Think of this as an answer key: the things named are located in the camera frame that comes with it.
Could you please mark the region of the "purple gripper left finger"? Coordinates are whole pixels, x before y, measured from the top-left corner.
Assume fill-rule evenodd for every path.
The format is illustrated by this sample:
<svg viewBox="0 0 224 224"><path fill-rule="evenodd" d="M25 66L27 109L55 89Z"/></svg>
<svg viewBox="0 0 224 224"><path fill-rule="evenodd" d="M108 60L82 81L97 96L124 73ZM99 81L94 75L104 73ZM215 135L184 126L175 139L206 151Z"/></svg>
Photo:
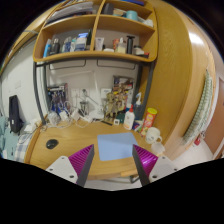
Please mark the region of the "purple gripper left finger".
<svg viewBox="0 0 224 224"><path fill-rule="evenodd" d="M78 176L76 184L81 187L86 183L94 154L94 145L89 145L69 156L69 161Z"/></svg>

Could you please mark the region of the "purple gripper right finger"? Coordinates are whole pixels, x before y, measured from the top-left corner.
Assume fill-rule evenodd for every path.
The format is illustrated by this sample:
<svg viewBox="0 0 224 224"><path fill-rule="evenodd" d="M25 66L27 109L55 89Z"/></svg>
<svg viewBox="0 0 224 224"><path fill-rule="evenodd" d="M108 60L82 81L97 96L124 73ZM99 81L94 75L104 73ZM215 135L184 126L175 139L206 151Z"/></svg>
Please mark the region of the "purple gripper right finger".
<svg viewBox="0 0 224 224"><path fill-rule="evenodd" d="M133 145L132 155L138 171L141 185L146 186L150 183L149 175L153 170L158 157L137 145Z"/></svg>

